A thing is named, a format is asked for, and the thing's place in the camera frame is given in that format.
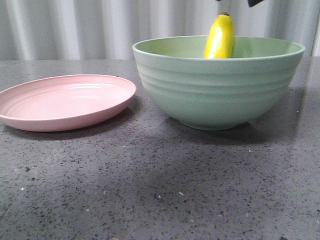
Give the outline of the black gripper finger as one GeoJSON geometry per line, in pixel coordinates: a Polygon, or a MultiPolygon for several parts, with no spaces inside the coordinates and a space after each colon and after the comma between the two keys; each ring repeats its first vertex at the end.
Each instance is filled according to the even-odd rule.
{"type": "Polygon", "coordinates": [[[257,4],[261,3],[263,0],[247,0],[247,4],[249,7],[254,7],[257,4]]]}

